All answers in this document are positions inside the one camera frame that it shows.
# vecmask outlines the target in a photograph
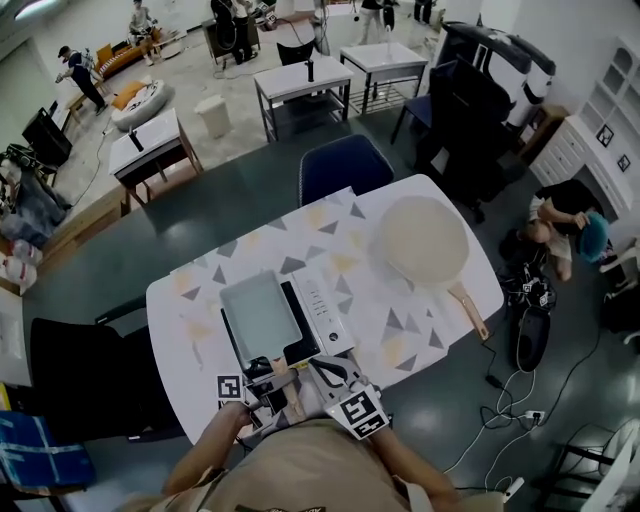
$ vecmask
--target pan handle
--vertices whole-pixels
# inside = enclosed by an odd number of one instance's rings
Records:
[[[473,300],[467,293],[464,285],[458,281],[449,288],[449,293],[453,295],[460,304],[462,304],[462,307],[467,312],[469,320],[471,320],[471,323],[478,332],[480,339],[482,341],[487,341],[489,339],[489,329],[487,329],[484,320],[482,320],[480,313],[478,313],[478,310],[476,309],[476,305],[473,303]]]

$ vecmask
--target picture frame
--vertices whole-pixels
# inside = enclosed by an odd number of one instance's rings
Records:
[[[598,142],[600,142],[600,144],[602,144],[606,148],[609,146],[609,144],[611,144],[611,139],[613,139],[613,136],[613,130],[609,128],[609,125],[605,124],[596,135],[596,138],[598,139]]]
[[[620,170],[622,172],[625,172],[630,165],[631,165],[631,162],[629,161],[629,157],[627,157],[627,155],[622,155],[620,157],[620,160],[618,160],[618,167],[620,167]]]

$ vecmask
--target white table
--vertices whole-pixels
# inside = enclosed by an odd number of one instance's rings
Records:
[[[380,43],[362,46],[352,46],[340,50],[340,62],[350,62],[361,69],[365,75],[365,86],[362,98],[361,112],[365,114],[369,108],[369,92],[371,84],[374,86],[373,99],[377,96],[377,84],[379,82],[400,83],[417,81],[414,97],[418,95],[420,82],[424,70],[427,67],[427,59],[420,57],[416,52],[400,43]],[[397,93],[391,101],[385,96],[384,102],[376,107],[396,106],[399,101],[404,102],[404,97]]]
[[[115,176],[141,205],[144,202],[136,193],[136,186],[140,183],[146,186],[144,180],[158,173],[166,182],[164,169],[170,165],[188,158],[196,174],[204,171],[180,125],[175,109],[167,110],[147,121],[134,132],[143,150],[136,148],[129,135],[115,141],[111,146],[109,174]]]
[[[353,72],[333,57],[322,57],[313,61],[313,77],[314,81],[309,82],[308,67],[304,62],[269,69],[254,76],[268,142],[279,140],[284,131],[297,133],[327,120],[347,119]],[[341,111],[342,115],[336,117],[336,111]]]
[[[216,375],[241,371],[220,314],[219,293],[264,269],[286,274],[292,263],[320,269],[356,339],[355,361],[381,388],[439,361],[472,330],[464,310],[446,291],[414,288],[371,251],[380,217],[408,195],[435,197],[460,217],[423,175],[357,198],[345,189],[232,240],[149,286],[147,315],[156,363],[192,442],[218,410]],[[487,319],[500,309],[503,295],[478,240],[464,225],[470,256],[462,281]]]

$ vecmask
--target geometric patterned tablecloth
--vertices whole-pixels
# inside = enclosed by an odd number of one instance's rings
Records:
[[[449,345],[468,332],[463,313],[448,323],[444,318],[444,311],[457,315],[461,310],[446,292],[414,288],[377,257],[376,230],[388,205],[377,207],[366,197],[356,197],[351,189],[337,192],[214,249],[149,287],[156,361],[190,439],[197,439],[217,410],[211,396],[215,375],[240,368],[220,315],[219,293],[262,270],[286,275],[306,266],[320,269],[354,336],[356,362],[381,388],[442,359]],[[462,330],[460,322],[466,322]],[[191,433],[185,417],[194,424]]]

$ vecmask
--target stool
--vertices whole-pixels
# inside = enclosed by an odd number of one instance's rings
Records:
[[[195,113],[202,117],[207,131],[217,139],[231,131],[231,121],[227,112],[227,103],[222,96],[216,94],[202,100],[195,108]]]

